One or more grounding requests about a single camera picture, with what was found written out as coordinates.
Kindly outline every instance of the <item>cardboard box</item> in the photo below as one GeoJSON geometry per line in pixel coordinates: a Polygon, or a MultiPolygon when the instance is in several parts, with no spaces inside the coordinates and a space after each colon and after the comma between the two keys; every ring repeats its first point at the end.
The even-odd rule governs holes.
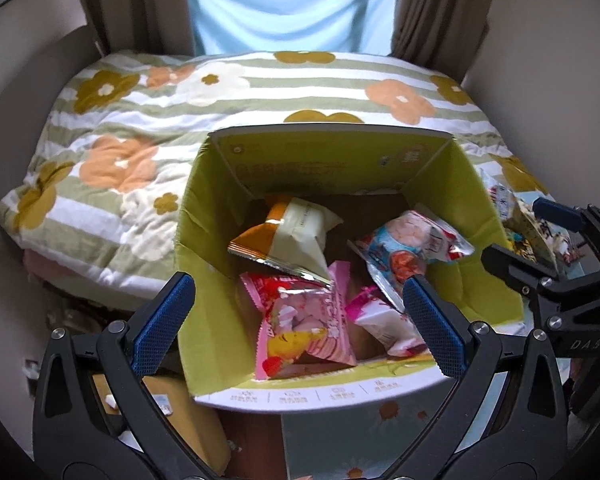
{"type": "MultiPolygon", "coordinates": [[[[105,397],[111,390],[104,375],[94,375],[93,381],[105,411],[119,415],[118,410],[112,409],[105,402],[105,397]]],[[[167,416],[167,420],[173,429],[213,471],[219,475],[224,474],[231,458],[231,450],[215,410],[195,403],[183,379],[147,376],[142,381],[152,395],[169,397],[173,413],[167,416]]]]}
{"type": "Polygon", "coordinates": [[[239,301],[236,277],[246,263],[226,247],[244,228],[250,203],[281,191],[322,200],[344,219],[340,234],[328,235],[328,263],[338,256],[362,264],[352,251],[330,252],[333,238],[341,236],[344,243],[394,218],[407,204],[422,202],[476,249],[456,263],[429,266],[427,278],[440,296],[469,320],[485,320],[500,332],[522,329],[520,296],[480,262],[484,247],[506,244],[504,229],[449,134],[339,123],[227,128],[211,134],[200,149],[176,236],[176,266],[196,282],[196,303],[178,341],[187,385],[198,402],[254,412],[329,409],[401,396],[444,378],[425,355],[399,362],[373,359],[318,376],[253,379],[260,315],[239,301]],[[382,207],[369,206],[380,199],[386,202],[382,207]]]}

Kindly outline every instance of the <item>pink snack bag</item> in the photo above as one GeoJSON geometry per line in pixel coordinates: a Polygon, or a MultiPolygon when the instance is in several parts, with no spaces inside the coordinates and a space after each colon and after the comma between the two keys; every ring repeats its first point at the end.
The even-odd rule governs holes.
{"type": "Polygon", "coordinates": [[[411,318],[389,305],[376,286],[369,286],[345,307],[347,318],[382,343],[392,357],[411,357],[427,349],[411,318]]]}
{"type": "Polygon", "coordinates": [[[328,288],[296,276],[240,275],[263,315],[256,343],[256,379],[356,365],[344,314],[349,267],[348,262],[333,262],[328,269],[333,283],[328,288]],[[303,354],[333,363],[296,363],[303,354]]]}

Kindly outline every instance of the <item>striped comforter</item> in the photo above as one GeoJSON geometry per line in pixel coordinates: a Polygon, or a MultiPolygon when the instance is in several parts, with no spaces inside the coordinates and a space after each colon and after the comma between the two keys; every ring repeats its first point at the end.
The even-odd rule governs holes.
{"type": "Polygon", "coordinates": [[[120,52],[61,91],[0,224],[40,267],[152,298],[174,271],[178,210],[206,135],[285,121],[448,132],[482,174],[512,192],[543,191],[455,81],[398,59],[120,52]]]}

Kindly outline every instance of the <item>blue gripper pad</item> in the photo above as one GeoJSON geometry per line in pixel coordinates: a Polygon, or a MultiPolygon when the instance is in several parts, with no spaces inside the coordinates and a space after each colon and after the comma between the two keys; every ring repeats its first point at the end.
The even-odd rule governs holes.
{"type": "Polygon", "coordinates": [[[459,379],[467,368],[460,336],[416,279],[404,283],[402,300],[442,373],[459,379]]]}
{"type": "Polygon", "coordinates": [[[582,215],[575,209],[558,204],[547,198],[536,198],[532,206],[534,214],[571,232],[577,233],[584,229],[582,215]]]}
{"type": "Polygon", "coordinates": [[[184,274],[134,339],[131,369],[138,377],[156,373],[189,314],[195,298],[196,286],[193,278],[184,274]]]}

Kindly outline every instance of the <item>blue curtain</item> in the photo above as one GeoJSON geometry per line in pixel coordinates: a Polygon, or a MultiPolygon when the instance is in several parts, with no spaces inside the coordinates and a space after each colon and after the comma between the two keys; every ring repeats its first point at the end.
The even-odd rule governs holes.
{"type": "Polygon", "coordinates": [[[189,0],[197,55],[332,50],[385,56],[395,0],[189,0]]]}

